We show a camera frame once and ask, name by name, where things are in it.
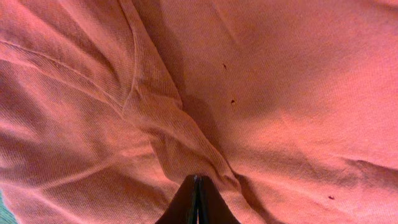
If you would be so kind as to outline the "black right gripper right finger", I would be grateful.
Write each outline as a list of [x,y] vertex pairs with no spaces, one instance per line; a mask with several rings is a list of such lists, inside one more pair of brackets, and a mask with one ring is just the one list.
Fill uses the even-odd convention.
[[201,176],[198,183],[198,223],[240,224],[207,176]]

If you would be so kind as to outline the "orange Fram t-shirt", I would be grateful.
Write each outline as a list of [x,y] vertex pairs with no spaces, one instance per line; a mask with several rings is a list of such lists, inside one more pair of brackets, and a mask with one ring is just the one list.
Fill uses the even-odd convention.
[[155,223],[190,174],[241,223],[396,223],[397,2],[1,2],[18,222]]

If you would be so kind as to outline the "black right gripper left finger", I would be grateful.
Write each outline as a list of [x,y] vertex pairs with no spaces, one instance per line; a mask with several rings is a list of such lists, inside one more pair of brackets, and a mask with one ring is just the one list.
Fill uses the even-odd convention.
[[155,224],[194,224],[197,222],[197,175],[188,175],[164,214]]

